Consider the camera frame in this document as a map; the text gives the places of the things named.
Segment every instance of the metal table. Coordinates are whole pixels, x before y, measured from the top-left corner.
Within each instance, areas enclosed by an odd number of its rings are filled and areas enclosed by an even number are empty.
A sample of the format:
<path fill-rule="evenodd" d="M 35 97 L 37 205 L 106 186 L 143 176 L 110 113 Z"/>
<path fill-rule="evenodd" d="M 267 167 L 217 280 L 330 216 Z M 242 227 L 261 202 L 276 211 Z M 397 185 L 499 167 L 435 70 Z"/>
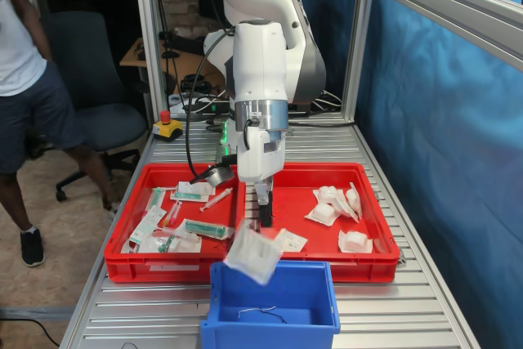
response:
<path fill-rule="evenodd" d="M 342 121 L 340 114 L 307 120 Z M 220 136 L 207 132 L 205 126 L 196 123 L 191 127 L 194 161 L 215 159 Z M 479 347 L 358 127 L 292 128 L 286 158 L 361 163 L 407 259 L 398 267 L 392 284 L 335 285 L 342 331 L 335 336 L 333 348 Z M 183 139 L 173 143 L 149 140 L 140 168 L 147 163 L 185 161 Z M 123 204 L 138 173 L 132 178 Z M 247 210 L 252 211 L 252 204 L 247 202 Z M 101 251 L 60 348 L 133 349 L 132 344 L 138 349 L 199 348 L 199 322 L 208 312 L 208 293 L 207 285 L 113 284 L 107 278 Z"/>

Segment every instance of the blue plastic box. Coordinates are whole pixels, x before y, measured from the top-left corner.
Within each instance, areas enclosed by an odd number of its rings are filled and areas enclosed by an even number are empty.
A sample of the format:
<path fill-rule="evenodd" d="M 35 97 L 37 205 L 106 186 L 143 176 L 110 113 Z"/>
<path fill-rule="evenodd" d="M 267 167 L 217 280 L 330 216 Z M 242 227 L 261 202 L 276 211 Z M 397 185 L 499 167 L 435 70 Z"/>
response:
<path fill-rule="evenodd" d="M 280 261 L 269 284 L 261 286 L 214 263 L 211 306 L 200 331 L 202 349 L 331 349 L 340 320 L 330 265 Z"/>

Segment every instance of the red plastic crate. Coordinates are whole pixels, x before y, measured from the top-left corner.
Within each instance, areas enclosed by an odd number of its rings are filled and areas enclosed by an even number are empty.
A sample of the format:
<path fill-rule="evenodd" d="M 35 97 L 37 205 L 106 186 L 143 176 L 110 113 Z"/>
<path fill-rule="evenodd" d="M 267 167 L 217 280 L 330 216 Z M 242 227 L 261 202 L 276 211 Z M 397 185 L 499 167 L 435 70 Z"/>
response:
<path fill-rule="evenodd" d="M 196 164 L 194 169 L 201 173 L 207 164 Z M 134 185 L 131 195 L 120 215 L 118 224 L 104 250 L 105 264 L 109 278 L 114 282 L 209 282 L 209 269 L 214 262 L 220 262 L 226 255 L 229 240 L 218 241 L 202 237 L 200 253 L 121 253 L 122 246 L 143 217 L 145 206 L 155 187 L 174 187 L 179 181 L 194 178 L 186 163 L 152 163 L 145 165 Z M 233 188 L 231 196 L 203 213 L 203 204 L 184 202 L 177 219 L 177 226 L 184 218 L 223 224 L 235 227 L 239 205 L 239 182 L 235 178 L 217 187 L 217 195 L 225 188 Z M 175 201 L 167 192 L 162 209 L 167 212 Z"/>
<path fill-rule="evenodd" d="M 202 172 L 207 164 L 197 164 Z M 104 257 L 109 277 L 114 282 L 209 282 L 209 267 L 223 260 L 229 240 L 202 237 L 201 253 L 122 254 L 122 246 L 140 222 L 151 191 L 155 187 L 173 187 L 193 176 L 186 163 L 150 164 L 143 167 L 125 208 L 114 228 Z M 335 186 L 346 191 L 354 183 L 360 194 L 363 219 L 339 217 L 328 227 L 305 218 L 316 206 L 312 190 Z M 238 227 L 244 219 L 245 185 L 237 178 L 218 187 L 234 189 L 231 197 L 217 206 L 199 211 L 202 204 L 183 203 L 178 223 L 183 218 Z M 174 201 L 166 195 L 162 208 L 168 211 Z M 308 239 L 301 253 L 284 253 L 283 259 L 330 262 L 335 282 L 391 282 L 396 273 L 400 251 L 382 214 L 364 169 L 357 163 L 286 163 L 275 175 L 273 194 L 274 228 L 281 228 Z M 373 253 L 341 253 L 338 232 L 356 230 L 373 239 Z"/>
<path fill-rule="evenodd" d="M 359 223 L 339 217 L 329 227 L 305 218 L 317 205 L 313 190 L 335 186 L 345 193 L 351 182 L 361 200 L 363 218 Z M 245 201 L 244 187 L 239 190 L 239 200 Z M 308 239 L 300 253 L 284 253 L 282 259 L 329 262 L 334 282 L 394 280 L 400 250 L 369 179 L 358 163 L 286 163 L 284 170 L 275 175 L 272 211 L 275 233 L 286 228 Z M 340 230 L 365 233 L 373 240 L 373 252 L 342 253 L 337 245 Z"/>

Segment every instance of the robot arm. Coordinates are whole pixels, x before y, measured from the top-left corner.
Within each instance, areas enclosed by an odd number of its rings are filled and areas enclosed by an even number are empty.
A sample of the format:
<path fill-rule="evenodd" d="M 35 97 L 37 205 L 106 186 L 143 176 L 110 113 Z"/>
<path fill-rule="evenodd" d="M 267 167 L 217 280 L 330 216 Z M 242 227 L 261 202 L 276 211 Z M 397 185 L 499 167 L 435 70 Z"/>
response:
<path fill-rule="evenodd" d="M 209 60 L 226 76 L 234 101 L 238 176 L 253 182 L 270 225 L 272 177 L 284 167 L 288 103 L 310 104 L 325 86 L 325 67 L 301 0 L 224 0 L 235 36 L 224 38 Z M 222 32 L 209 34 L 210 48 Z"/>

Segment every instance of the chair wheel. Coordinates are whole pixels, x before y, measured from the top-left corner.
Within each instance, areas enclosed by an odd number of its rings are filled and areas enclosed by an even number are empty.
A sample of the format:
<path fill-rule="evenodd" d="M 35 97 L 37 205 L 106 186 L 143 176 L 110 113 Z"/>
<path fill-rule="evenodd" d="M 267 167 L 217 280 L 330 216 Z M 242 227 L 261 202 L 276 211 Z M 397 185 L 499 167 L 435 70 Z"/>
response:
<path fill-rule="evenodd" d="M 67 196 L 65 196 L 65 192 L 62 190 L 58 190 L 56 192 L 56 200 L 58 202 L 64 202 L 67 199 Z"/>

